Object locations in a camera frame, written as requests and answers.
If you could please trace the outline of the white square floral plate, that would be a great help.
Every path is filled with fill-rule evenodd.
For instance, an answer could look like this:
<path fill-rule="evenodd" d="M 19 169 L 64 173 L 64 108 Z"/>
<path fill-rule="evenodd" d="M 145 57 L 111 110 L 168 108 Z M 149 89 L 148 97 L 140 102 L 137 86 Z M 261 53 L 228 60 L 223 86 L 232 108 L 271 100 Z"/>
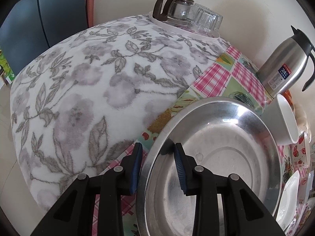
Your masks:
<path fill-rule="evenodd" d="M 288 227 L 295 215 L 299 179 L 299 171 L 295 171 L 284 186 L 276 216 L 276 221 L 283 231 Z"/>

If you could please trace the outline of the large stainless steel basin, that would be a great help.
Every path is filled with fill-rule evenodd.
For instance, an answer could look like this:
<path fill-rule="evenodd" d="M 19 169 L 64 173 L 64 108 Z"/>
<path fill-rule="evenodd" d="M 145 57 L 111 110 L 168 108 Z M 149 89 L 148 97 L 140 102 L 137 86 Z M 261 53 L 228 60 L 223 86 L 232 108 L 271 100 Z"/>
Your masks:
<path fill-rule="evenodd" d="M 176 114 L 149 151 L 136 197 L 141 235 L 192 234 L 195 197 L 183 194 L 173 155 L 164 153 L 172 143 L 181 143 L 187 155 L 214 174 L 238 174 L 270 213 L 277 210 L 283 177 L 268 128 L 240 101 L 206 98 Z"/>

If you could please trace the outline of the strawberry pattern red-rimmed bowl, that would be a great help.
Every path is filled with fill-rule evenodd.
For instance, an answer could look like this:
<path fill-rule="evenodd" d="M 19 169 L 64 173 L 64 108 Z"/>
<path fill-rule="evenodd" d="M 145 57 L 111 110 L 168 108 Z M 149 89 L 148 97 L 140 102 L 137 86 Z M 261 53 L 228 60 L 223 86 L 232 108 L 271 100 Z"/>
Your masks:
<path fill-rule="evenodd" d="M 302 132 L 299 135 L 298 142 L 290 146 L 292 164 L 295 170 L 307 168 L 310 165 L 310 144 L 308 135 Z"/>

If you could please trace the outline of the white square bowl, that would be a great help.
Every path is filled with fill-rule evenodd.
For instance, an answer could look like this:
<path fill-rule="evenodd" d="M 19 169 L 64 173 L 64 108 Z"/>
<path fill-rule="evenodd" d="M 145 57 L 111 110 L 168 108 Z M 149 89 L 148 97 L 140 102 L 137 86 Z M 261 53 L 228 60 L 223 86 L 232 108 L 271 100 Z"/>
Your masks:
<path fill-rule="evenodd" d="M 278 146 L 298 141 L 298 126 L 294 113 L 284 96 L 277 94 L 261 115 Z"/>

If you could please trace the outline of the round pink floral plate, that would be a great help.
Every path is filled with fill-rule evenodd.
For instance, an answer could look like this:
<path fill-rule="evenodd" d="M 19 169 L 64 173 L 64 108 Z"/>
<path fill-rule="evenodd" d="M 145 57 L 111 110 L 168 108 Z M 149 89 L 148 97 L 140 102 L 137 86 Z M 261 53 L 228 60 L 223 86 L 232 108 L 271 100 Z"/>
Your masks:
<path fill-rule="evenodd" d="M 297 233 L 302 229 L 305 222 L 311 215 L 311 211 L 314 209 L 314 197 L 308 199 L 305 204 L 298 204 L 294 218 L 289 224 L 288 228 L 285 230 L 285 235 L 292 236 L 297 235 Z"/>

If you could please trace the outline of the bag of white buns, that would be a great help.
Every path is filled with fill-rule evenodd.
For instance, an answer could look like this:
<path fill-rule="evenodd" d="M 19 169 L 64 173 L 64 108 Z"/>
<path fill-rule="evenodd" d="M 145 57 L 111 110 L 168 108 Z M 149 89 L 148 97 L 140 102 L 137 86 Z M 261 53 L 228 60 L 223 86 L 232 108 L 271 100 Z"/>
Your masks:
<path fill-rule="evenodd" d="M 312 139 L 311 126 L 307 119 L 306 112 L 299 103 L 294 104 L 294 113 L 299 134 L 305 132 L 308 136 L 309 142 L 311 142 Z"/>

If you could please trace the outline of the grey floral white cloth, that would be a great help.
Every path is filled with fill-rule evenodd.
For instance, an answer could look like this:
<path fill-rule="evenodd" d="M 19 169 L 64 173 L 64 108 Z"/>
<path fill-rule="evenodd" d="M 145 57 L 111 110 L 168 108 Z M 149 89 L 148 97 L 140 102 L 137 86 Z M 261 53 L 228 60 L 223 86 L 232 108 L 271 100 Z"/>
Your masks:
<path fill-rule="evenodd" d="M 11 124 L 40 209 L 48 211 L 79 173 L 104 171 L 228 47 L 137 15 L 74 34 L 29 63 L 11 88 Z"/>

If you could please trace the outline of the orange snack packet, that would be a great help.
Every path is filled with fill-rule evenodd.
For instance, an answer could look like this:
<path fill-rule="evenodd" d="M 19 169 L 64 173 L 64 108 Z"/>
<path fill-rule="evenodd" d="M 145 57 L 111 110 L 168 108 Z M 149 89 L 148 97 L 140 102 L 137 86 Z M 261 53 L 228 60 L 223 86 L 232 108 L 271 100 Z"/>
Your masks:
<path fill-rule="evenodd" d="M 292 101 L 292 95 L 289 90 L 283 92 L 283 97 L 287 100 L 288 104 L 290 105 L 291 109 L 294 110 L 294 105 Z"/>

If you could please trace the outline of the pink checked picture tablecloth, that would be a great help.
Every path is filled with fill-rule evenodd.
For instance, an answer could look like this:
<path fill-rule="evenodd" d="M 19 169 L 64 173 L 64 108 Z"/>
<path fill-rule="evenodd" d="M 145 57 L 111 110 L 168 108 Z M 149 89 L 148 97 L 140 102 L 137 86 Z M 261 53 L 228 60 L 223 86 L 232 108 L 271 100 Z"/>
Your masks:
<path fill-rule="evenodd" d="M 265 108 L 272 102 L 272 97 L 263 88 L 258 80 L 257 67 L 235 47 L 230 46 L 217 60 L 201 72 L 199 67 L 193 68 L 196 80 L 192 85 L 177 99 L 173 106 L 166 109 L 154 120 L 150 126 L 143 131 L 137 138 L 145 148 L 144 155 L 149 153 L 155 139 L 159 136 L 162 128 L 178 114 L 182 109 L 197 100 L 204 98 L 222 96 L 245 103 L 257 114 L 262 114 Z M 295 170 L 292 164 L 290 145 L 279 146 L 283 183 L 286 184 L 295 171 L 299 171 L 298 193 L 306 196 L 298 198 L 298 204 L 305 204 L 308 199 L 314 197 L 314 168 L 310 164 L 307 168 Z M 307 228 L 314 224 L 314 209 L 305 222 L 302 229 L 297 233 L 301 235 Z"/>

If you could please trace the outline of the green box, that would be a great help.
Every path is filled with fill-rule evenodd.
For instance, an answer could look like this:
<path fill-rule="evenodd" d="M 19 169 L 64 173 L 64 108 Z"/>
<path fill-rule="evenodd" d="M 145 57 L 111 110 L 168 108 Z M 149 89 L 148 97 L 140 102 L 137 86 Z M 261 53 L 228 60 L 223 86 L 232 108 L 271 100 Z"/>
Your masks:
<path fill-rule="evenodd" d="M 16 75 L 11 69 L 8 61 L 6 60 L 2 50 L 0 50 L 0 66 L 1 66 L 1 80 L 5 85 L 11 85 Z"/>

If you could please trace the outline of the stainless steel thermos jug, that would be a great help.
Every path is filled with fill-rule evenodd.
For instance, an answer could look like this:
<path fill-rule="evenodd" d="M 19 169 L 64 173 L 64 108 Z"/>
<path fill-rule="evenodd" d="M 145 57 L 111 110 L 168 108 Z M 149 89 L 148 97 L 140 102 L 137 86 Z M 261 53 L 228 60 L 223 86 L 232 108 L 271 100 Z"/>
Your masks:
<path fill-rule="evenodd" d="M 309 59 L 314 61 L 314 45 L 307 35 L 292 27 L 293 36 L 283 41 L 257 72 L 257 77 L 275 97 L 289 90 L 304 73 Z"/>

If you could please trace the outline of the white round tray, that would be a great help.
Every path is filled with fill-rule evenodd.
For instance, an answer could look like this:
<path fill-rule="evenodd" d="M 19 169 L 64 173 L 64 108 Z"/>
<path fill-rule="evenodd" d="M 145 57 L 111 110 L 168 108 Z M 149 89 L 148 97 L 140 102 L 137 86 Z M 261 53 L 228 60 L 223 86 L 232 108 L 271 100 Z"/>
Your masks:
<path fill-rule="evenodd" d="M 163 28 L 167 31 L 174 32 L 177 35 L 183 35 L 183 36 L 191 37 L 193 39 L 198 39 L 201 41 L 214 41 L 220 38 L 220 34 L 217 31 L 211 32 L 210 34 L 201 34 L 199 32 L 195 32 L 191 30 L 190 28 L 178 27 L 178 26 L 170 25 L 168 22 L 158 21 L 157 19 L 153 18 L 152 13 L 153 13 L 152 11 L 148 13 L 148 16 L 151 22 L 153 22 L 160 28 Z"/>

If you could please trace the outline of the dark blue cabinet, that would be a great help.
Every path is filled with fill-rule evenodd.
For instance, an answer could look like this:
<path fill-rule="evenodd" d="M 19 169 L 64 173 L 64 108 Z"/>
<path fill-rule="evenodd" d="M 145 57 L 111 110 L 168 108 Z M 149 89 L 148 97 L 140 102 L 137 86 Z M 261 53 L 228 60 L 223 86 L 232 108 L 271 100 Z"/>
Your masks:
<path fill-rule="evenodd" d="M 17 75 L 44 51 L 87 27 L 85 0 L 19 0 L 1 25 L 1 50 Z"/>

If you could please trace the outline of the pink pipe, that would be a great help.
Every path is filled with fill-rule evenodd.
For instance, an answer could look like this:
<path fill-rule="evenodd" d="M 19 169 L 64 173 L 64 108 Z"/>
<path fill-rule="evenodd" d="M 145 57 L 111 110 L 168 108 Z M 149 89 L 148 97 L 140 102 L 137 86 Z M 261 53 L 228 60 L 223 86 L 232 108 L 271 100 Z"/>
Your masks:
<path fill-rule="evenodd" d="M 85 0 L 85 10 L 88 27 L 92 27 L 94 25 L 94 1 L 95 0 Z"/>

